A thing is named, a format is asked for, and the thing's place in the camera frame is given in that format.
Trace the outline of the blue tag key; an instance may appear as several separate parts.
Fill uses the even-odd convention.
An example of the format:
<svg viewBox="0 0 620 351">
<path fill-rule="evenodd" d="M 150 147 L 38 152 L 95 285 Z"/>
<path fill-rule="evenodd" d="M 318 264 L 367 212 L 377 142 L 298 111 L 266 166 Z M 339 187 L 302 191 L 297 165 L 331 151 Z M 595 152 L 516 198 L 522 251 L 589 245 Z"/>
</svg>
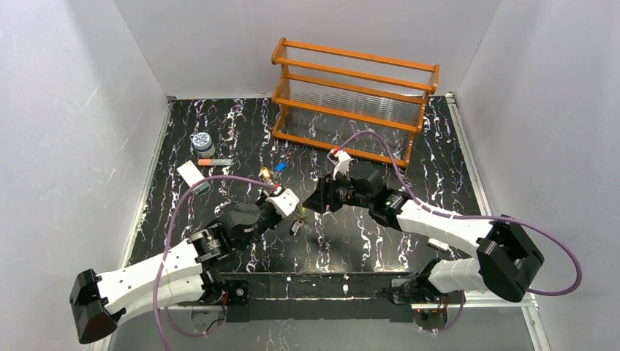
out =
<svg viewBox="0 0 620 351">
<path fill-rule="evenodd" d="M 286 165 L 287 164 L 285 162 L 280 162 L 273 168 L 273 171 L 275 173 L 280 173 L 285 169 Z"/>
</svg>

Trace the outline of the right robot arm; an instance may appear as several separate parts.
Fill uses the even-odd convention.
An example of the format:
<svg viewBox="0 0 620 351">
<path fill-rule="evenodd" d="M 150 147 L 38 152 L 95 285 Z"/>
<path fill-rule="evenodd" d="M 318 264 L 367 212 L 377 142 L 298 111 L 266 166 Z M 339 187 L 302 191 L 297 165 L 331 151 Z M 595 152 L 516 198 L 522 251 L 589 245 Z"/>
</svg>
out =
<svg viewBox="0 0 620 351">
<path fill-rule="evenodd" d="M 408 282 L 390 289 L 411 301 L 434 301 L 457 290 L 493 294 L 520 302 L 544 263 L 544 257 L 519 224 L 491 219 L 442 217 L 430 205 L 418 205 L 404 191 L 388 187 L 369 162 L 346 174 L 321 177 L 303 207 L 316 213 L 344 205 L 365 208 L 383 227 L 418 233 L 466 253 L 460 260 L 431 260 Z"/>
</svg>

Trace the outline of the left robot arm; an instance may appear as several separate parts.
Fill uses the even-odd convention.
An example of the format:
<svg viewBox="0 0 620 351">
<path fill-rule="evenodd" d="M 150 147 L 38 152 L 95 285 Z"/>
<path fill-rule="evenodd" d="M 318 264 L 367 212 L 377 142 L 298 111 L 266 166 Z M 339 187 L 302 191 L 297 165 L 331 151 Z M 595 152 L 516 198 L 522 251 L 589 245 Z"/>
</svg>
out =
<svg viewBox="0 0 620 351">
<path fill-rule="evenodd" d="M 126 268 L 80 272 L 69 295 L 77 339 L 91 344 L 133 317 L 158 307 L 221 295 L 218 268 L 293 214 L 299 205 L 290 190 L 238 203 L 181 243 Z"/>
</svg>

